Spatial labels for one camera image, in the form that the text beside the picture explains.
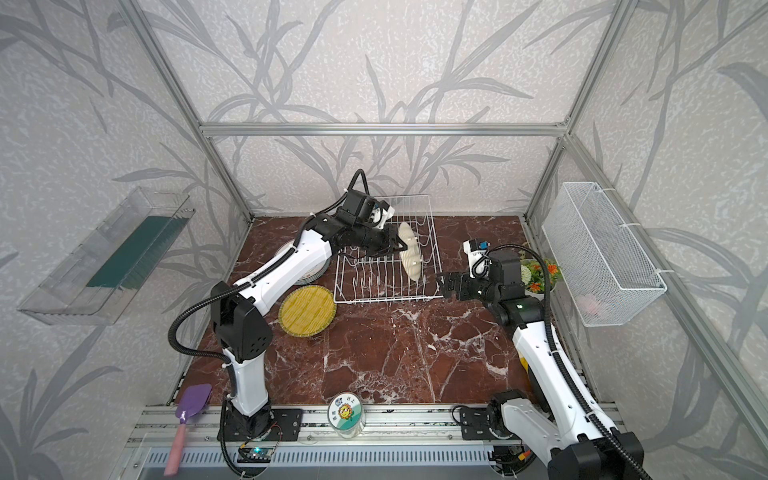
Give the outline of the tan woven plate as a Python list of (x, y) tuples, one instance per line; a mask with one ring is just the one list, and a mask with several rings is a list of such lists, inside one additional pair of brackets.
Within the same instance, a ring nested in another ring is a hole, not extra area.
[(418, 283), (422, 277), (423, 256), (418, 236), (406, 222), (401, 222), (398, 237), (405, 243), (406, 249), (399, 253), (401, 266), (410, 281)]

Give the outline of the green woven plate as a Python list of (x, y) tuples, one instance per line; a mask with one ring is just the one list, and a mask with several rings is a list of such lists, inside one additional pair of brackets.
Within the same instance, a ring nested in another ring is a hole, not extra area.
[(330, 290), (319, 285), (307, 285), (286, 297), (279, 309), (278, 322), (288, 335), (311, 337), (331, 324), (336, 311)]

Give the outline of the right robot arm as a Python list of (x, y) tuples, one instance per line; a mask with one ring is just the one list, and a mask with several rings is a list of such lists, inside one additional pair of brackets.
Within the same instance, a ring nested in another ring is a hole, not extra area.
[(542, 298), (527, 294), (519, 257), (524, 246), (468, 240), (467, 272), (438, 278), (442, 295), (479, 301), (512, 339), (536, 398), (518, 390), (496, 394), (488, 425), (500, 439), (517, 437), (541, 460), (551, 479), (646, 479), (644, 449), (622, 432), (576, 373), (551, 318), (550, 276)]

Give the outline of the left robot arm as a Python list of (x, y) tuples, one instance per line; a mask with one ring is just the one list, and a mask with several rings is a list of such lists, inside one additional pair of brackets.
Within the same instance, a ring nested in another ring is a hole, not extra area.
[(266, 315), (296, 282), (348, 247), (371, 257), (407, 249), (390, 222), (395, 209), (364, 191), (350, 189), (324, 212), (310, 215), (289, 246), (256, 272), (211, 294), (213, 332), (222, 348), (231, 391), (225, 395), (225, 421), (251, 439), (273, 423), (265, 380), (265, 355), (273, 338)]

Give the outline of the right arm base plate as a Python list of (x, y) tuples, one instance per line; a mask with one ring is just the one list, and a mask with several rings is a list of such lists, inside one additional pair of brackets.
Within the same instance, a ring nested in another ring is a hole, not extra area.
[(461, 438), (465, 441), (508, 440), (510, 434), (499, 434), (491, 428), (487, 407), (455, 405), (451, 408), (451, 417), (460, 427)]

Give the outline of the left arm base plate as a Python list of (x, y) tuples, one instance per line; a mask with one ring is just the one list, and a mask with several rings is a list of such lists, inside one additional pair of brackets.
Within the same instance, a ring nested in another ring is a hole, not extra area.
[(217, 439), (241, 443), (247, 440), (295, 442), (299, 437), (302, 417), (303, 410), (300, 408), (262, 409), (252, 417), (246, 417), (227, 407)]

